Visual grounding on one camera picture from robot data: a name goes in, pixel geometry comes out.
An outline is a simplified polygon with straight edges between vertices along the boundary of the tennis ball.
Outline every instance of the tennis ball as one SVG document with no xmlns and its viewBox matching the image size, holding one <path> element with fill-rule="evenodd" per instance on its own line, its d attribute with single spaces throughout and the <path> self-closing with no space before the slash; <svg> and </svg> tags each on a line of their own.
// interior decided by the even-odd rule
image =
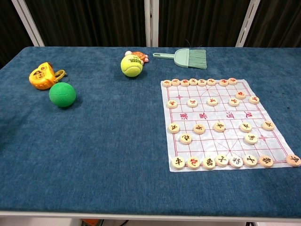
<svg viewBox="0 0 301 226">
<path fill-rule="evenodd" d="M 68 107 L 75 101 L 76 92 L 72 85 L 59 82 L 50 88 L 49 98 L 58 107 Z"/>
<path fill-rule="evenodd" d="M 121 70 L 128 77 L 139 75 L 142 68 L 142 61 L 135 55 L 127 55 L 121 61 Z"/>
</svg>

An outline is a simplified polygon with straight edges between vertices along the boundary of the chinese chess board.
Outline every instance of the chinese chess board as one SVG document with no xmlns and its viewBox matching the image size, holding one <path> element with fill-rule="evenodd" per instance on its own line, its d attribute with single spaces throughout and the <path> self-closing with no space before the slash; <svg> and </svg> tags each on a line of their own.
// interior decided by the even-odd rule
<svg viewBox="0 0 301 226">
<path fill-rule="evenodd" d="M 228 158 L 238 156 L 243 158 L 251 154 L 259 160 L 260 156 L 267 155 L 272 158 L 274 165 L 272 167 L 289 167 L 285 159 L 287 155 L 293 154 L 285 139 L 277 129 L 266 131 L 262 128 L 264 121 L 272 121 L 261 103 L 256 105 L 249 103 L 250 96 L 255 96 L 245 80 L 238 80 L 236 85 L 220 86 L 216 81 L 214 86 L 171 86 L 164 87 L 161 82 L 162 98 L 164 105 L 164 115 L 166 123 L 166 136 L 168 147 L 169 168 L 172 172 L 187 171 L 206 171 L 204 167 L 197 170 L 191 170 L 185 164 L 181 170 L 175 169 L 171 161 L 174 157 L 180 156 L 187 161 L 190 157 L 197 157 L 200 162 L 204 158 L 212 158 L 219 154 L 224 154 Z M 229 99 L 235 97 L 238 91 L 246 93 L 246 98 L 239 100 L 237 107 L 229 105 Z M 214 97 L 218 100 L 218 105 L 210 106 L 207 100 Z M 198 102 L 196 107 L 189 107 L 189 99 L 195 99 Z M 169 100 L 175 100 L 178 106 L 174 109 L 167 107 Z M 217 121 L 225 124 L 224 132 L 216 132 L 213 129 Z M 258 137 L 255 145 L 244 141 L 246 133 L 239 129 L 242 122 L 250 123 L 253 127 L 252 132 Z M 176 134 L 169 132 L 168 126 L 176 123 L 180 126 L 180 131 Z M 205 133 L 199 135 L 193 131 L 196 124 L 205 126 Z M 188 133 L 192 136 L 192 142 L 188 145 L 180 141 L 181 134 Z M 259 169 L 263 168 L 257 163 L 255 167 L 243 165 L 240 169 Z M 226 167 L 216 166 L 214 170 L 233 170 L 228 164 Z"/>
</svg>

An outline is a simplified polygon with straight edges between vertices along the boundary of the green brush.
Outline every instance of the green brush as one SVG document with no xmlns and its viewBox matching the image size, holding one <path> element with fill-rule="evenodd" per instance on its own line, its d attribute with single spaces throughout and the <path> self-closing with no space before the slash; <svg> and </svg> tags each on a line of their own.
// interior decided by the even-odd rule
<svg viewBox="0 0 301 226">
<path fill-rule="evenodd" d="M 174 54 L 154 53 L 155 58 L 174 59 L 174 63 L 180 67 L 196 67 L 206 69 L 206 50 L 182 48 Z"/>
</svg>

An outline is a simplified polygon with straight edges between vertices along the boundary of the yellow tennis ball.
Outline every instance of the yellow tennis ball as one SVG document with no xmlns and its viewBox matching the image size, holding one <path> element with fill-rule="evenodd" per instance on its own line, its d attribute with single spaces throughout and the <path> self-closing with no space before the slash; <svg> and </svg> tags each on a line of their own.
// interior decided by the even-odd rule
<svg viewBox="0 0 301 226">
<path fill-rule="evenodd" d="M 128 77 L 139 75 L 142 68 L 142 61 L 135 55 L 127 55 L 121 61 L 121 70 Z"/>
</svg>

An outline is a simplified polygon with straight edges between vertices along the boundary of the brush bristles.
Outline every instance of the brush bristles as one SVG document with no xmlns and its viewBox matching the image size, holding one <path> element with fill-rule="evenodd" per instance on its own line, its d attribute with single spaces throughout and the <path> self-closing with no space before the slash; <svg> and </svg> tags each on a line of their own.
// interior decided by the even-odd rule
<svg viewBox="0 0 301 226">
<path fill-rule="evenodd" d="M 206 69 L 206 50 L 198 50 L 193 49 L 189 50 L 189 60 L 188 60 L 188 67 L 196 67 L 200 69 Z"/>
</svg>

